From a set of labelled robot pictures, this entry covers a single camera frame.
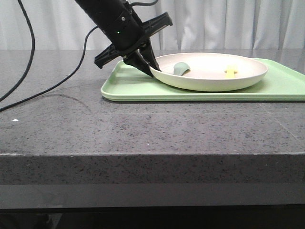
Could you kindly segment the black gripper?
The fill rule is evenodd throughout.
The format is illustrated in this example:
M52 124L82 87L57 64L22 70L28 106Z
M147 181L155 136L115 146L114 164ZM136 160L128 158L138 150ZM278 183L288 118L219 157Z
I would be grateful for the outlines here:
M135 13L130 16L122 15L120 23L108 29L111 45L95 57L95 64L102 68L105 64L117 57L122 57L123 62L133 66L142 73L153 77L149 66L160 71L155 58L150 37L167 26L172 26L168 13L163 13L153 19L141 22L135 19Z

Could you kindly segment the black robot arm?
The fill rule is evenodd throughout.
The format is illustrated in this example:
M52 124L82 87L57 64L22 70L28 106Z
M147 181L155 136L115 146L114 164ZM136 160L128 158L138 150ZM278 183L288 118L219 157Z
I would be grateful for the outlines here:
M77 4L111 41L95 57L99 68L120 56L125 64L149 76L153 76L151 68L160 69L150 37L173 24L168 13L143 22L126 0L78 0Z

